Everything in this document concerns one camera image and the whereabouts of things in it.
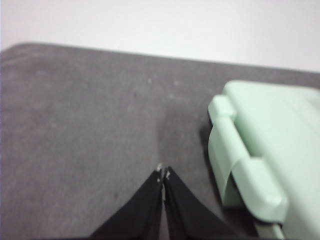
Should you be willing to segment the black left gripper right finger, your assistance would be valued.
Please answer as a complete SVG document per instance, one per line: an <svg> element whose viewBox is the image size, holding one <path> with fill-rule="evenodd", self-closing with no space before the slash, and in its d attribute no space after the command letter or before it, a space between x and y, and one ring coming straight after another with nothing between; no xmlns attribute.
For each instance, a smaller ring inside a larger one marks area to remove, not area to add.
<svg viewBox="0 0 320 240"><path fill-rule="evenodd" d="M238 240L240 236L202 204L172 167L164 174L165 210L171 240Z"/></svg>

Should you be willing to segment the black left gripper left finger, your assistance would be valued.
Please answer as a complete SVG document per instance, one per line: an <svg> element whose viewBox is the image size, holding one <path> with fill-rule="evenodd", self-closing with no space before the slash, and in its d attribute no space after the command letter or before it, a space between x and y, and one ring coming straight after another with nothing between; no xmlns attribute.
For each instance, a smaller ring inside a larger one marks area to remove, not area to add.
<svg viewBox="0 0 320 240"><path fill-rule="evenodd" d="M162 171L154 170L132 198L90 236L99 240L158 240L162 189Z"/></svg>

